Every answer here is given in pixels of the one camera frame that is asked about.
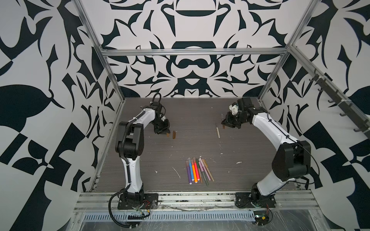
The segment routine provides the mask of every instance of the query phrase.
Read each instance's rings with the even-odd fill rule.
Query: perforated metal grill
[[[126,221],[128,215],[140,216],[133,212],[116,212],[114,218]],[[145,221],[255,221],[253,211],[153,211]],[[86,213],[85,222],[111,221],[109,213]]]

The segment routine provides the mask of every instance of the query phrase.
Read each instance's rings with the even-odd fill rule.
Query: gray wooden tabletop
[[[140,159],[141,179],[148,191],[249,190],[271,171],[276,150],[255,126],[222,128],[221,114],[236,98],[163,98],[171,135],[157,135],[153,125],[144,130],[145,146]],[[127,98],[121,121],[127,121],[148,105],[149,98]],[[207,161],[215,181],[189,185],[185,161],[188,157]],[[110,147],[95,191],[119,191],[125,186],[121,158]],[[284,189],[294,188],[293,184]]]

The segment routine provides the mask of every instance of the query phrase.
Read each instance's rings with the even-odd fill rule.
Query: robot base
[[[250,197],[250,193],[235,193],[235,197],[235,205],[238,208],[266,208],[266,205],[268,205],[269,208],[275,208],[276,204],[274,196],[261,196],[258,201],[253,201]]]
[[[119,210],[131,209],[133,205],[134,207],[139,205],[137,203],[133,204],[132,202],[125,199],[124,196],[125,196],[124,194],[121,194],[117,209]],[[149,206],[146,209],[151,209],[152,205],[158,204],[158,194],[157,193],[145,193],[144,200],[147,200],[150,202]]]

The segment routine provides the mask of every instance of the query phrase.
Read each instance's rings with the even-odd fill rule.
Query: marker
[[[193,157],[193,162],[194,162],[194,167],[195,167],[196,178],[198,179],[198,181],[200,181],[199,172],[198,172],[198,166],[196,164],[195,157]]]
[[[189,161],[187,160],[187,161],[185,162],[185,164],[186,164],[186,169],[188,170],[189,184],[192,184],[192,183],[191,183],[191,175],[190,175]]]
[[[204,166],[206,167],[206,169],[207,169],[207,171],[208,171],[208,173],[209,173],[209,176],[211,177],[212,181],[215,181],[215,180],[213,179],[213,176],[212,176],[212,174],[211,174],[210,170],[208,169],[208,164],[207,164],[207,162],[206,162],[206,160],[205,160],[205,159],[203,159],[203,163],[204,163]]]
[[[203,170],[203,167],[202,167],[202,163],[197,160],[198,163],[199,163],[199,167],[201,168],[201,173],[202,173],[202,176],[203,176],[203,179],[204,179],[204,182],[206,183],[206,185],[208,186],[208,180],[207,180],[207,177],[206,177],[206,174],[204,173],[204,170]]]
[[[204,170],[205,174],[207,175],[208,180],[209,180],[209,181],[211,181],[211,178],[209,177],[209,174],[208,174],[208,172],[207,172],[207,170],[206,170],[206,166],[204,166],[203,160],[202,160],[202,158],[200,158],[200,157],[199,157],[199,163],[201,163],[201,164],[202,164],[203,170]]]
[[[199,178],[200,178],[200,180],[201,180],[201,183],[203,183],[203,180],[202,180],[202,172],[201,172],[201,169],[200,169],[200,167],[199,167],[199,160],[198,160],[198,159],[196,159],[195,161],[196,161],[196,166],[198,167]]]
[[[195,181],[196,183],[198,183],[198,178],[196,177],[195,167],[194,167],[194,161],[193,161],[193,160],[191,160],[191,166],[192,166],[192,168],[193,168],[194,181]]]
[[[191,180],[194,181],[193,168],[191,167],[190,158],[188,158],[188,162],[189,162],[189,170],[190,170]]]

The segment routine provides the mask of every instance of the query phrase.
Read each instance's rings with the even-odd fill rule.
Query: wall
[[[82,0],[105,49],[285,47],[307,0]],[[258,96],[278,55],[110,57],[125,96]]]
[[[70,0],[1,1],[0,50],[1,230],[58,230],[119,99]]]
[[[298,48],[364,113],[370,114],[369,1],[323,0]],[[370,140],[290,56],[263,100],[271,116],[312,146],[310,188],[332,228],[370,228]]]

